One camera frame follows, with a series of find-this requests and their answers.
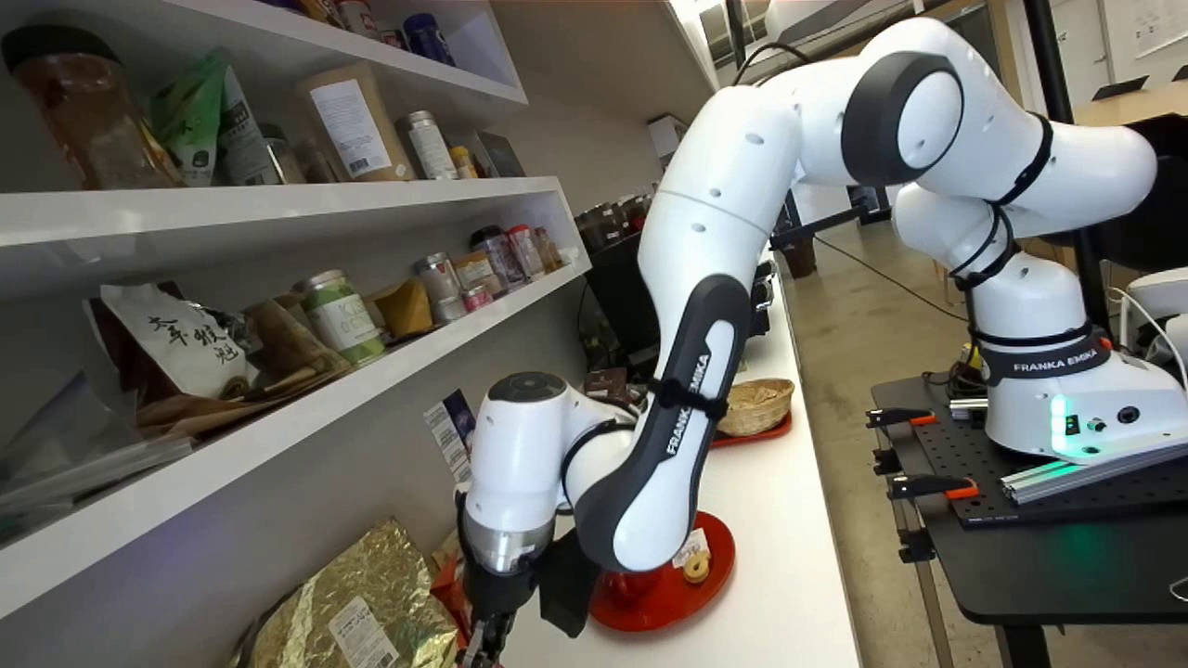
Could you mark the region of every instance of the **lid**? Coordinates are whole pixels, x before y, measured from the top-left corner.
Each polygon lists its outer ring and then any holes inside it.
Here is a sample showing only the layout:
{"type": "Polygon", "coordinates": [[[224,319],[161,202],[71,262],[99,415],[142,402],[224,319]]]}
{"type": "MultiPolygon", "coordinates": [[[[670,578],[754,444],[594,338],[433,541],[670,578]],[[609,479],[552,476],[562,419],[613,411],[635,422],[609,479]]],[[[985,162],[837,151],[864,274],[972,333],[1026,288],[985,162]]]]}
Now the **lid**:
{"type": "Polygon", "coordinates": [[[342,272],[318,272],[318,274],[302,282],[303,292],[318,292],[318,288],[329,288],[329,286],[344,286],[344,274],[342,272]]]}
{"type": "Polygon", "coordinates": [[[73,25],[24,25],[4,38],[6,71],[24,68],[30,58],[64,55],[64,51],[99,55],[99,58],[119,64],[116,51],[99,38],[73,31],[73,25]]]}
{"type": "Polygon", "coordinates": [[[412,126],[430,126],[433,116],[420,107],[420,113],[410,116],[410,123],[412,123],[412,126]]]}

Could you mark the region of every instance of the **spice jar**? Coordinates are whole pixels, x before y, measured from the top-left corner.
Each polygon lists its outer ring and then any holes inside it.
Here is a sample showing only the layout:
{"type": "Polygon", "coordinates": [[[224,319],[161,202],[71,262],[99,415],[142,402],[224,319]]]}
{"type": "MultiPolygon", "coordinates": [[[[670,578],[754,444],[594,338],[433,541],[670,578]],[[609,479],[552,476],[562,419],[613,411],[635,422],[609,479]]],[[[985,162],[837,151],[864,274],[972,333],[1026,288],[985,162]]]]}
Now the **spice jar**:
{"type": "Polygon", "coordinates": [[[382,356],[378,328],[342,272],[318,272],[296,282],[296,292],[316,333],[354,369],[382,356]]]}
{"type": "Polygon", "coordinates": [[[41,104],[41,118],[85,191],[183,181],[137,118],[119,58],[99,38],[73,25],[24,25],[4,38],[4,64],[41,104]]]}

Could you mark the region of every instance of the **counter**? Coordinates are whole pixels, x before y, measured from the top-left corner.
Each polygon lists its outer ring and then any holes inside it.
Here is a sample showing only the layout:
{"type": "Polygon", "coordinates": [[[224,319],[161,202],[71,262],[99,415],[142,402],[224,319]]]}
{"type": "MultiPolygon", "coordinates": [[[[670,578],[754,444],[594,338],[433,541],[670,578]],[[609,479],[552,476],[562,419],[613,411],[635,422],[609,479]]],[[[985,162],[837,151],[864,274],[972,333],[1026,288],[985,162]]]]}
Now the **counter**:
{"type": "Polygon", "coordinates": [[[1188,82],[1087,102],[1072,113],[1077,126],[1130,126],[1158,116],[1188,116],[1188,82]]]}
{"type": "Polygon", "coordinates": [[[530,603],[510,640],[510,668],[861,663],[785,308],[776,282],[771,329],[748,345],[739,380],[796,380],[796,427],[771,442],[712,449],[703,476],[703,512],[736,533],[736,573],[720,603],[658,636],[619,636],[589,619],[579,640],[537,619],[530,603]]]}

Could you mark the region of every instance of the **bottle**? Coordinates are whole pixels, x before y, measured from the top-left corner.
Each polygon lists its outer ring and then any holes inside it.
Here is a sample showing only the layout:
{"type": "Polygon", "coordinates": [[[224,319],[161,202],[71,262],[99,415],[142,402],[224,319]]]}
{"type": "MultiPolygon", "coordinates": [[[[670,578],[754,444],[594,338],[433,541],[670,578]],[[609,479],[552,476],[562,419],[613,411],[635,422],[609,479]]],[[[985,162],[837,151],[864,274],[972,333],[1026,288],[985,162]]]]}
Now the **bottle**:
{"type": "Polygon", "coordinates": [[[420,158],[423,177],[430,177],[430,181],[456,177],[454,157],[449,157],[444,139],[441,139],[430,113],[410,116],[410,140],[412,140],[412,151],[420,158]]]}
{"type": "Polygon", "coordinates": [[[316,333],[354,369],[382,356],[378,328],[342,272],[318,272],[303,280],[296,292],[316,333]]]}

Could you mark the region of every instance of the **wall shelf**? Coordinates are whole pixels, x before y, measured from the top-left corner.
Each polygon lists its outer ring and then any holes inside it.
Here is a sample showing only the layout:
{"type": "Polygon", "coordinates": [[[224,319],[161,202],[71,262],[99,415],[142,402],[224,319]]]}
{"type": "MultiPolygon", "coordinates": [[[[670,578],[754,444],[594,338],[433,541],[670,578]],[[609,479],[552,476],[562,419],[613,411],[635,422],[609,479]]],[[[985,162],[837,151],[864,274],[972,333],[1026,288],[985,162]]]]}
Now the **wall shelf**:
{"type": "Polygon", "coordinates": [[[582,280],[567,262],[0,549],[0,619],[582,280]]]}
{"type": "Polygon", "coordinates": [[[0,192],[0,298],[400,234],[530,196],[562,196],[556,177],[0,192]]]}
{"type": "Polygon", "coordinates": [[[267,8],[259,0],[14,0],[0,8],[0,32],[27,21],[73,21],[103,38],[129,79],[168,71],[219,50],[245,79],[250,102],[296,102],[296,82],[344,64],[371,64],[399,107],[430,107],[441,118],[491,123],[529,107],[510,51],[483,51],[444,68],[394,46],[267,8]]]}

